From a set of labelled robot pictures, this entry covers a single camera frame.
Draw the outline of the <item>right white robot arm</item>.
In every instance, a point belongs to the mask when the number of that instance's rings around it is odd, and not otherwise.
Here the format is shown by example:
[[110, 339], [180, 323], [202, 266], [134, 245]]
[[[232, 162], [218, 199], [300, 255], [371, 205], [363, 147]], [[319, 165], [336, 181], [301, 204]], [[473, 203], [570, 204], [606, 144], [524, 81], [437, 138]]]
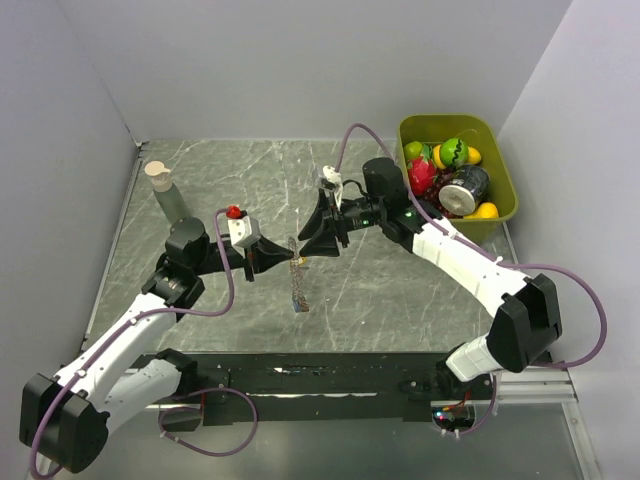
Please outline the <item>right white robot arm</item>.
[[318, 201], [299, 234], [303, 257], [337, 257], [349, 233], [378, 226], [392, 242], [424, 259], [474, 296], [492, 316], [489, 331], [453, 349], [437, 378], [439, 391], [459, 398], [476, 377], [498, 370], [523, 371], [562, 334], [556, 286], [502, 266], [476, 249], [438, 212], [412, 200], [401, 169], [390, 158], [362, 168], [357, 199], [343, 196], [345, 180], [332, 166], [317, 173]]

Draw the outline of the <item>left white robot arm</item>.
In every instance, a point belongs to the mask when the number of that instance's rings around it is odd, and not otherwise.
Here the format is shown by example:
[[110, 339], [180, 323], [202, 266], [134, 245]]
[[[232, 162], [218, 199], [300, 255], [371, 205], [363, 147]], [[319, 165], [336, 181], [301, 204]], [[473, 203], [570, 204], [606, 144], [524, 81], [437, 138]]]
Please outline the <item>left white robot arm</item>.
[[36, 374], [24, 385], [19, 440], [30, 449], [32, 478], [86, 469], [109, 436], [145, 407], [165, 397], [185, 402], [195, 395], [196, 367], [173, 350], [136, 374], [125, 372], [154, 339], [198, 313], [194, 304], [204, 291], [204, 276], [226, 276], [227, 303], [210, 314], [219, 317], [234, 303], [233, 270], [253, 280], [293, 258], [291, 250], [266, 239], [246, 213], [227, 222], [226, 234], [207, 233], [195, 217], [175, 222], [154, 273], [125, 313], [71, 363], [52, 376]]

